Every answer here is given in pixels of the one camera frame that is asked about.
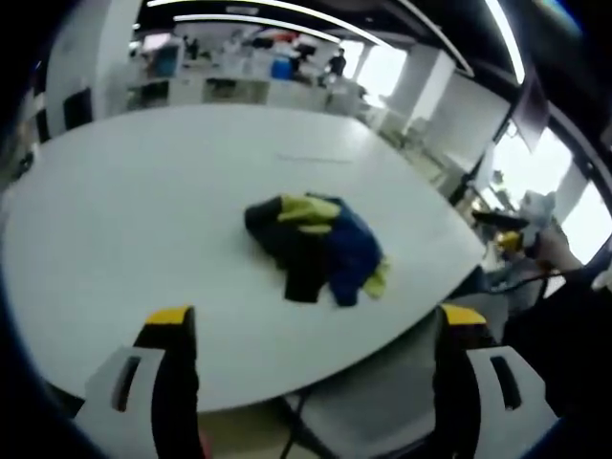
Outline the person's right hand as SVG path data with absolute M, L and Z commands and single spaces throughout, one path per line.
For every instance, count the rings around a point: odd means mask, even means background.
M 571 252 L 564 234 L 554 228 L 544 229 L 539 233 L 536 259 L 549 263 L 555 270 L 561 272 L 583 267 L 583 264 Z

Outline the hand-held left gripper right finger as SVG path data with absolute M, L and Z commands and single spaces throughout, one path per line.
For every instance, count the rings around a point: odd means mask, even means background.
M 441 305 L 434 445 L 449 458 L 522 458 L 557 423 L 544 380 L 471 308 Z

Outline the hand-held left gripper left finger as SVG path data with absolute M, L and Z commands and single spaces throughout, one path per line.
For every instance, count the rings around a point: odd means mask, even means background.
M 195 310 L 160 310 L 90 377 L 76 425 L 107 458 L 197 458 Z

